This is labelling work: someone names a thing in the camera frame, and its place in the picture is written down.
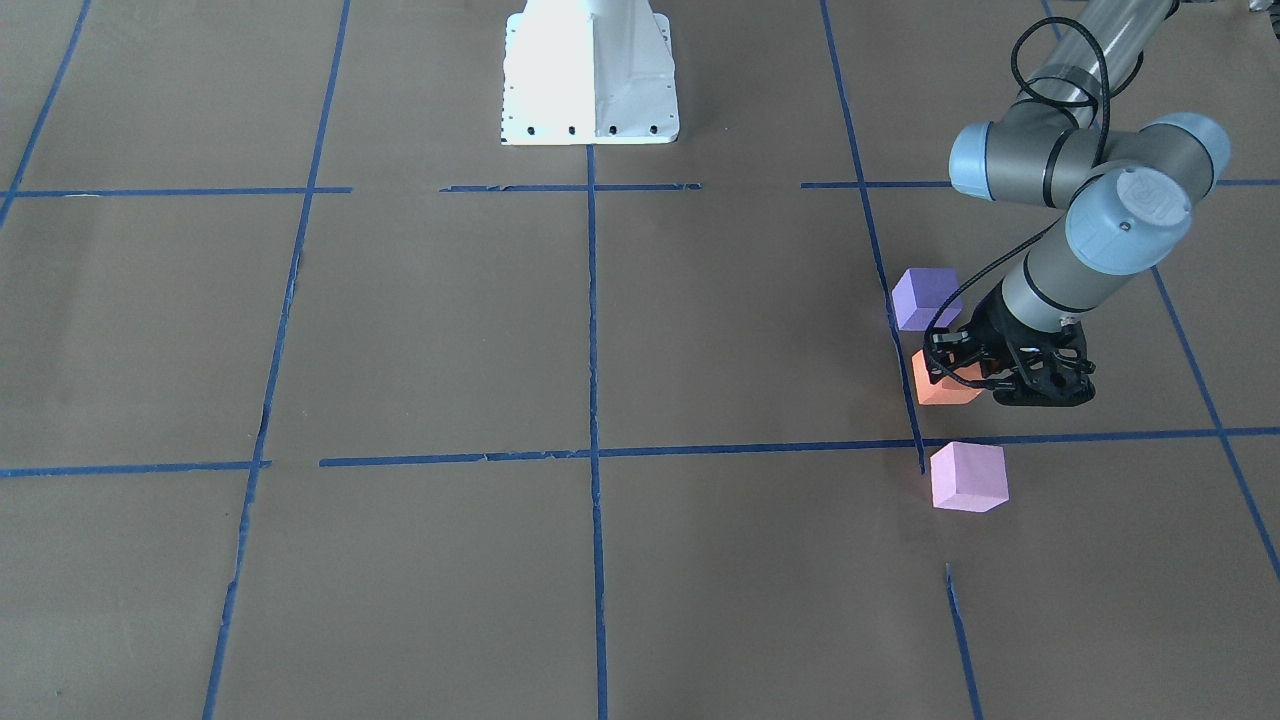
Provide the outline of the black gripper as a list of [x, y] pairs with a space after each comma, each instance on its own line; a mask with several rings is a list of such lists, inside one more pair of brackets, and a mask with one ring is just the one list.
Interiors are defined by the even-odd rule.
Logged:
[[1004, 287], [992, 288], [969, 323], [966, 360], [980, 365], [997, 404], [1012, 407], [1075, 407], [1096, 395], [1094, 364], [1082, 324], [1039, 331], [1015, 318]]

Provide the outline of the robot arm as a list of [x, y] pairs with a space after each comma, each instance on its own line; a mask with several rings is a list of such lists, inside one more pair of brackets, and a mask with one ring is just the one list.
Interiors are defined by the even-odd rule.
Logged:
[[1233, 156], [1228, 132], [1198, 113], [1167, 114], [1134, 132], [1112, 127], [1115, 97], [1178, 8], [1091, 1], [1076, 19], [1036, 22], [1065, 35], [1033, 73], [1011, 51], [1018, 96], [1002, 119], [957, 135], [951, 184], [1062, 217], [1004, 255], [1010, 272], [964, 325], [929, 322], [922, 370], [931, 384], [986, 392], [1005, 406], [1075, 407], [1094, 397], [1082, 318], [1180, 243]]

